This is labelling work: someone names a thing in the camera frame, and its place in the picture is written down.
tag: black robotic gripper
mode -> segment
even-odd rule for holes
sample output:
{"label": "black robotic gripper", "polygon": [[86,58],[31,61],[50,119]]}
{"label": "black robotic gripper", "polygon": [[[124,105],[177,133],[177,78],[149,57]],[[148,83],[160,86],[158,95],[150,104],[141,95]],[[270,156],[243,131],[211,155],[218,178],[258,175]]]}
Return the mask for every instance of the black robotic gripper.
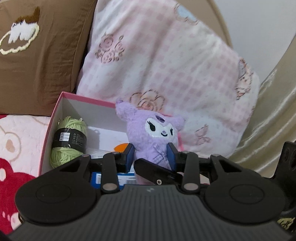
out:
{"label": "black robotic gripper", "polygon": [[[220,156],[199,158],[171,143],[171,170],[123,153],[82,155],[23,185],[15,203],[23,224],[13,241],[50,240],[281,240],[277,220],[296,217],[296,144],[286,142],[272,178]],[[119,188],[118,173],[134,165],[155,185]],[[101,172],[101,188],[90,185]],[[210,184],[200,183],[200,174]]]}

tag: purple plush toy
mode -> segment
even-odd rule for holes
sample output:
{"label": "purple plush toy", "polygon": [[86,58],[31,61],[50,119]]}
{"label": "purple plush toy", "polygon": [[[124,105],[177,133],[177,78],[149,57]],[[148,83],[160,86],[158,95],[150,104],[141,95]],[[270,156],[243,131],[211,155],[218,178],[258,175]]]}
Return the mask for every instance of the purple plush toy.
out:
{"label": "purple plush toy", "polygon": [[[178,146],[178,131],[185,120],[181,116],[167,117],[150,110],[139,110],[129,102],[116,100],[116,114],[127,122],[128,141],[135,147],[135,160],[144,158],[170,169],[166,155],[167,144]],[[138,184],[151,182],[136,175]]]}

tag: brown pillow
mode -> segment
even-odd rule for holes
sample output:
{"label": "brown pillow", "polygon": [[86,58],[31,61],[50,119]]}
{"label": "brown pillow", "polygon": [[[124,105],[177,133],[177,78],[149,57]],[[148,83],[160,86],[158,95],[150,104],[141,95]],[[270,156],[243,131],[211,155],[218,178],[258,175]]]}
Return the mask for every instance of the brown pillow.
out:
{"label": "brown pillow", "polygon": [[51,115],[72,92],[97,0],[0,0],[0,113]]}

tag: pink blanket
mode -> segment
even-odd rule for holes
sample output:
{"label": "pink blanket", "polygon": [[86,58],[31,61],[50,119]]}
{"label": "pink blanket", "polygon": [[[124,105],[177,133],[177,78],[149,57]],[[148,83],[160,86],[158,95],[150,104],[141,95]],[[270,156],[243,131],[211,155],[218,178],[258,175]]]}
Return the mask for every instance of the pink blanket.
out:
{"label": "pink blanket", "polygon": [[0,115],[0,230],[20,224],[14,204],[18,188],[38,176],[40,154],[50,117]]}
{"label": "pink blanket", "polygon": [[252,68],[175,0],[98,1],[77,94],[181,115],[184,149],[231,156],[256,105]]}

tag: black label band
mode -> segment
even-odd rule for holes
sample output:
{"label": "black label band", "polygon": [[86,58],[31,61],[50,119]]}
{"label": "black label band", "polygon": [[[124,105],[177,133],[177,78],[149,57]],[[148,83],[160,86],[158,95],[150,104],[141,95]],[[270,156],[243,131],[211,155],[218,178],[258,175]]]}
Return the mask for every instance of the black label band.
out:
{"label": "black label band", "polygon": [[52,148],[54,147],[68,147],[85,154],[86,136],[76,129],[58,129],[54,134],[54,140],[52,142]]}

